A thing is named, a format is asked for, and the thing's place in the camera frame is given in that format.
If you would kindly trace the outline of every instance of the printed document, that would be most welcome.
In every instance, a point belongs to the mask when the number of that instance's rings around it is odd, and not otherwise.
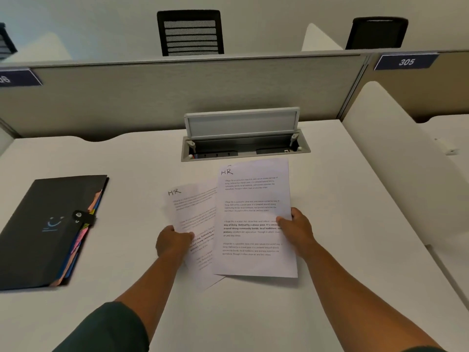
[[[212,273],[212,247],[215,225],[217,181],[182,185],[165,194],[177,232],[194,232],[194,240],[185,257],[189,274],[204,290],[223,276]]]
[[[288,159],[228,165],[217,177],[212,272],[297,278],[295,252],[275,221],[291,220]]]

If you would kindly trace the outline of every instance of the gray cubicle partition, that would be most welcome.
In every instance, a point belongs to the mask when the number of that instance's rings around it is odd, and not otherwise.
[[[407,70],[374,70],[382,53],[373,54],[341,119],[371,81],[379,82],[417,122],[436,115],[469,113],[469,51],[436,53],[439,56],[429,68]]]
[[[188,112],[301,108],[335,119],[370,53],[187,57],[111,64],[29,64],[43,86],[0,88],[0,114],[17,136],[106,139],[184,128]]]

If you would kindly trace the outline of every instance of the office chair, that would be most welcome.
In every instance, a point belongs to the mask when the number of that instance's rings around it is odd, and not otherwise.
[[[163,56],[225,53],[220,11],[158,11],[157,19]]]
[[[5,24],[0,23],[0,61],[16,52],[16,47],[5,29]]]
[[[408,20],[401,17],[358,17],[345,49],[400,48]]]

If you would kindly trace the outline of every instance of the dark green sleeve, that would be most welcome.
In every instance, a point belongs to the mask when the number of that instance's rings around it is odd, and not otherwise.
[[[421,347],[413,347],[411,349],[405,350],[404,352],[445,352],[445,351],[436,347],[421,346]]]
[[[53,352],[147,352],[148,335],[140,318],[120,302],[89,314]]]

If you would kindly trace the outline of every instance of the navy blue label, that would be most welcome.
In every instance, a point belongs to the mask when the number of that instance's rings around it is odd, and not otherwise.
[[[438,53],[383,54],[375,70],[426,69],[430,68]]]
[[[0,69],[0,88],[42,85],[31,69]]]

